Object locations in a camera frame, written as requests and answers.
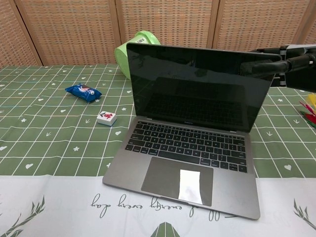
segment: yellow object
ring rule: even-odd
[[[316,109],[316,95],[309,94],[308,95],[308,102],[310,102],[313,105],[313,109]]]

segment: trackpad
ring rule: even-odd
[[[152,157],[141,190],[211,206],[213,169]]]

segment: laptop keyboard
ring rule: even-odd
[[[138,121],[125,149],[247,172],[243,137]]]

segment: woven rattan screen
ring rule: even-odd
[[[133,38],[136,32],[146,30],[152,32],[162,44],[206,47],[212,2],[117,0],[122,42]]]
[[[309,2],[222,0],[213,48],[249,51],[290,44]]]
[[[307,35],[305,43],[316,43],[316,21],[314,21],[314,24],[313,24],[313,26],[311,28],[311,31]]]
[[[45,65],[114,63],[114,0],[16,0]]]
[[[15,5],[0,0],[0,68],[8,65],[39,65],[27,32],[18,22]]]

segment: laptop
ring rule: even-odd
[[[128,43],[136,117],[109,186],[259,219],[249,132],[279,55]]]

